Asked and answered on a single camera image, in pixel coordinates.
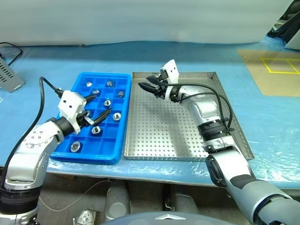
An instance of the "hex nut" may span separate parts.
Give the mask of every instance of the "hex nut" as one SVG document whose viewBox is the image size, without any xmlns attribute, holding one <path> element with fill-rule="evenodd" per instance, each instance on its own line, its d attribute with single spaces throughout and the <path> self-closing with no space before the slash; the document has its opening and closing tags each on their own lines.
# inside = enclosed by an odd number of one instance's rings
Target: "hex nut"
<svg viewBox="0 0 300 225">
<path fill-rule="evenodd" d="M 107 108 L 107 109 L 109 109 L 109 107 L 111 106 L 111 104 L 112 104 L 112 102 L 109 99 L 105 100 L 104 103 L 103 103 L 104 107 Z"/>
<path fill-rule="evenodd" d="M 101 127 L 99 127 L 99 126 L 93 127 L 91 132 L 92 132 L 92 134 L 97 135 L 101 132 Z"/>
<path fill-rule="evenodd" d="M 73 142 L 71 144 L 71 152 L 73 152 L 73 153 L 78 152 L 80 147 L 81 147 L 81 144 L 79 141 Z"/>
<path fill-rule="evenodd" d="M 116 112 L 113 116 L 112 116 L 114 121 L 119 121 L 121 119 L 121 113 Z"/>
<path fill-rule="evenodd" d="M 92 94 L 93 94 L 93 95 L 97 95 L 97 94 L 99 94 L 99 93 L 100 93 L 99 90 L 93 90 L 93 91 L 92 91 Z"/>
<path fill-rule="evenodd" d="M 87 87 L 91 87 L 92 85 L 93 85 L 92 82 L 90 82 L 90 81 L 86 82 L 86 86 L 87 86 Z"/>
<path fill-rule="evenodd" d="M 112 81 L 107 81 L 106 86 L 109 88 L 113 88 L 113 82 Z"/>
<path fill-rule="evenodd" d="M 124 92 L 123 91 L 119 91 L 117 97 L 118 98 L 124 98 Z"/>
</svg>

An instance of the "black cable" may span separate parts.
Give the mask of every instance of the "black cable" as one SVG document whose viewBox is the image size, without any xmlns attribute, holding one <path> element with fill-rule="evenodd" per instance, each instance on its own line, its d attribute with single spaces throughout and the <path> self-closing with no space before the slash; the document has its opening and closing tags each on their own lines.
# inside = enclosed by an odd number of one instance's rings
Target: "black cable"
<svg viewBox="0 0 300 225">
<path fill-rule="evenodd" d="M 199 95 L 215 95 L 215 93 L 214 93 L 214 92 L 202 92 L 202 93 L 197 93 L 197 94 L 189 95 L 189 96 L 186 96 L 186 97 L 182 98 L 182 99 L 180 100 L 180 103 L 181 103 L 182 101 L 188 99 L 188 98 L 192 98 L 192 97 L 199 96 Z M 222 96 L 222 95 L 219 95 L 219 96 L 220 96 L 220 97 L 226 102 L 226 104 L 228 105 L 228 108 L 229 108 L 229 120 L 228 120 L 227 126 L 228 126 L 228 128 L 230 128 L 231 122 L 232 122 L 232 120 L 233 120 L 233 109 L 231 108 L 231 105 L 229 104 L 228 100 L 227 100 L 224 96 Z"/>
<path fill-rule="evenodd" d="M 9 66 L 10 66 L 11 64 L 13 64 L 14 61 L 16 61 L 18 58 L 20 58 L 20 57 L 22 56 L 23 50 L 22 50 L 20 47 L 14 45 L 14 44 L 12 44 L 12 43 L 9 43 L 9 42 L 0 42 L 0 45 L 1 45 L 1 44 L 8 44 L 8 45 L 11 45 L 11 46 L 13 46 L 13 47 L 16 47 L 16 48 L 18 48 L 18 49 L 20 50 L 20 52 L 13 58 L 13 60 L 11 60 L 11 61 L 8 63 Z"/>
<path fill-rule="evenodd" d="M 44 92 L 44 85 L 43 85 L 43 81 L 45 81 L 52 89 L 56 90 L 56 88 L 49 82 L 47 81 L 44 77 L 40 77 L 39 78 L 39 89 L 40 89 L 40 95 L 41 95 L 41 103 L 39 106 L 39 111 L 37 113 L 36 118 L 34 119 L 33 123 L 31 124 L 31 126 L 27 129 L 27 131 L 22 135 L 22 137 L 19 139 L 19 141 L 17 142 L 17 144 L 14 146 L 14 148 L 12 149 L 11 153 L 8 156 L 8 159 L 5 163 L 5 166 L 3 168 L 3 173 L 2 173 L 2 177 L 1 177 L 1 183 L 0 183 L 0 188 L 3 189 L 3 185 L 5 182 L 5 177 L 8 171 L 8 165 L 9 162 L 11 160 L 11 158 L 13 157 L 13 155 L 15 154 L 15 152 L 17 151 L 19 145 L 21 144 L 21 142 L 24 140 L 24 138 L 30 133 L 30 131 L 35 127 L 35 125 L 37 124 L 38 120 L 41 118 L 41 115 L 43 113 L 44 110 L 44 104 L 45 104 L 45 92 Z"/>
<path fill-rule="evenodd" d="M 215 93 L 216 97 L 217 97 L 217 103 L 219 105 L 219 109 L 220 109 L 220 115 L 221 115 L 221 120 L 222 122 L 224 122 L 224 114 L 223 114 L 223 109 L 222 109 L 222 105 L 221 105 L 221 99 L 220 99 L 220 96 L 218 95 L 218 93 L 216 92 L 216 90 L 214 90 L 212 87 L 208 86 L 208 85 L 205 85 L 205 84 L 200 84 L 200 83 L 161 83 L 161 82 L 158 82 L 158 85 L 161 85 L 161 86 L 196 86 L 196 87 L 204 87 L 204 88 L 207 88 L 207 89 L 210 89 L 212 92 Z"/>
</svg>

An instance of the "yellow line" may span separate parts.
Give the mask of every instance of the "yellow line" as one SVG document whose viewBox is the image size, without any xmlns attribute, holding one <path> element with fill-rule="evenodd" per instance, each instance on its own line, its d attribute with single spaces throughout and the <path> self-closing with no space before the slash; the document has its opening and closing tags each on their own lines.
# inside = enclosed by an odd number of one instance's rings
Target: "yellow line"
<svg viewBox="0 0 300 225">
<path fill-rule="evenodd" d="M 265 67 L 268 69 L 269 73 L 272 73 L 272 70 L 268 66 L 268 64 L 264 61 L 264 59 L 261 58 L 261 61 L 264 63 Z"/>
<path fill-rule="evenodd" d="M 269 71 L 270 74 L 300 74 L 298 72 Z"/>
<path fill-rule="evenodd" d="M 300 74 L 300 72 L 297 70 L 297 68 L 289 61 L 289 60 L 286 60 L 290 65 L 291 67 L 298 73 Z"/>
<path fill-rule="evenodd" d="M 261 58 L 261 60 L 289 60 L 289 61 L 300 61 L 300 59 L 279 59 L 279 58 Z"/>
</svg>

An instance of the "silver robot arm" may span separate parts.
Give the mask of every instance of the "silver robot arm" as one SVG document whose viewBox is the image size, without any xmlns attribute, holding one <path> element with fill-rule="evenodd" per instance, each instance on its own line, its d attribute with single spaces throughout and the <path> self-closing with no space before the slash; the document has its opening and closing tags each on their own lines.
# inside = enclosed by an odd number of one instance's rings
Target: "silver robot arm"
<svg viewBox="0 0 300 225">
<path fill-rule="evenodd" d="M 109 114 L 88 117 L 84 107 L 96 95 L 82 97 L 76 92 L 56 89 L 61 98 L 60 118 L 35 126 L 9 161 L 0 189 L 0 225 L 38 225 L 38 198 L 45 180 L 48 160 L 64 137 L 78 134 L 82 127 L 96 126 Z"/>
<path fill-rule="evenodd" d="M 178 84 L 179 73 L 174 60 L 166 63 L 160 72 L 158 77 L 147 77 L 156 86 L 145 82 L 139 85 L 158 98 L 181 102 L 189 111 L 203 137 L 203 147 L 209 153 L 206 165 L 213 183 L 228 190 L 252 224 L 300 225 L 300 203 L 268 182 L 255 178 L 211 95 L 181 101 L 204 91 L 195 84 Z"/>
</svg>

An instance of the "blue tray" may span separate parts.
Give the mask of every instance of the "blue tray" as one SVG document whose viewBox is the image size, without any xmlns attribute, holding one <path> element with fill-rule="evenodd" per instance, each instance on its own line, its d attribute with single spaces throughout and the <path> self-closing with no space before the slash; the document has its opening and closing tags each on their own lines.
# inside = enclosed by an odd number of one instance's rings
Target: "blue tray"
<svg viewBox="0 0 300 225">
<path fill-rule="evenodd" d="M 107 87 L 107 81 L 112 81 L 114 87 Z M 91 82 L 92 86 L 87 87 L 86 82 Z M 58 146 L 51 157 L 57 160 L 81 163 L 117 163 L 121 157 L 125 136 L 130 89 L 131 76 L 128 74 L 81 73 L 72 87 L 72 91 L 76 91 L 82 96 L 91 95 L 93 90 L 100 91 L 98 97 L 85 106 L 85 109 L 91 112 L 90 118 L 96 118 L 106 110 L 103 102 L 107 99 L 112 102 L 112 111 L 99 125 L 102 129 L 100 134 L 93 135 L 92 127 L 85 127 L 78 135 L 71 134 L 65 137 L 64 142 Z M 125 93 L 124 98 L 117 97 L 119 91 Z M 121 113 L 120 121 L 113 120 L 113 114 L 116 112 Z M 70 146 L 75 141 L 81 143 L 81 148 L 78 152 L 72 153 Z"/>
</svg>

